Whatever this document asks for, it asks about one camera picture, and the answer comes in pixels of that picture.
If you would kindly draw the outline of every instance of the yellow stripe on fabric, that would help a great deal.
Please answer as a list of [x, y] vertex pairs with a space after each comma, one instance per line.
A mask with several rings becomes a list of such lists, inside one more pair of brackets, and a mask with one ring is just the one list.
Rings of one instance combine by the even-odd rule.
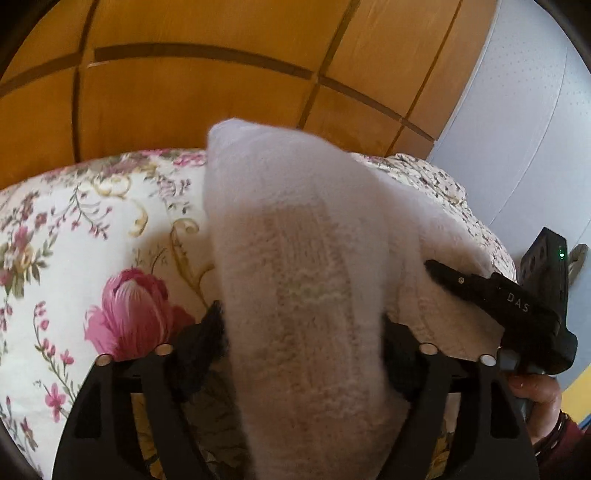
[[591, 365], [562, 393], [562, 410], [576, 423], [591, 414]]

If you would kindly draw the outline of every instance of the silver bolt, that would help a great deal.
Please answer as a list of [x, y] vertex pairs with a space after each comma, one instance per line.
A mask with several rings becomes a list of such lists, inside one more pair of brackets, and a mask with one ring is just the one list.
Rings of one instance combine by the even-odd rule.
[[481, 355], [478, 360], [480, 360], [482, 365], [486, 365], [487, 367], [494, 367], [496, 365], [496, 358], [488, 353]]
[[170, 355], [173, 353], [173, 346], [170, 343], [161, 343], [154, 349], [154, 352], [158, 356]]
[[421, 351], [423, 355], [437, 355], [439, 352], [439, 348], [432, 343], [421, 343], [418, 349]]
[[105, 365], [109, 365], [112, 361], [112, 356], [110, 356], [108, 353], [103, 353], [96, 358], [95, 364], [99, 367], [104, 367]]

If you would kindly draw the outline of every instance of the fingernail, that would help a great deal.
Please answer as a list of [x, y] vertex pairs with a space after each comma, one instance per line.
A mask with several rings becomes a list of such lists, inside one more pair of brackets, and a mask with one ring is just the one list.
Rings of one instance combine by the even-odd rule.
[[509, 377], [507, 381], [513, 388], [523, 388], [523, 379], [517, 375], [514, 377]]

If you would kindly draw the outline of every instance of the towel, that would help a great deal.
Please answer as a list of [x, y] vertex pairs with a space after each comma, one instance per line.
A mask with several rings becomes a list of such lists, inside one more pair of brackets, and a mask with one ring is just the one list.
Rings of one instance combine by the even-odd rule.
[[375, 478], [408, 413], [381, 361], [381, 313], [475, 359], [502, 329], [423, 262], [490, 274], [477, 245], [411, 187], [300, 131], [209, 133], [204, 202], [230, 362], [259, 480]]

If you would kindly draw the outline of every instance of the large pink tulip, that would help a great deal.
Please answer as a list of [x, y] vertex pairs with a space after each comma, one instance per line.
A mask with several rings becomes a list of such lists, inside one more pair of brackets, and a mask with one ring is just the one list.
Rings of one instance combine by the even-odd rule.
[[107, 281], [102, 308], [92, 306], [86, 320], [85, 339], [116, 361], [145, 356], [195, 323], [181, 307], [170, 304], [162, 280], [137, 268]]

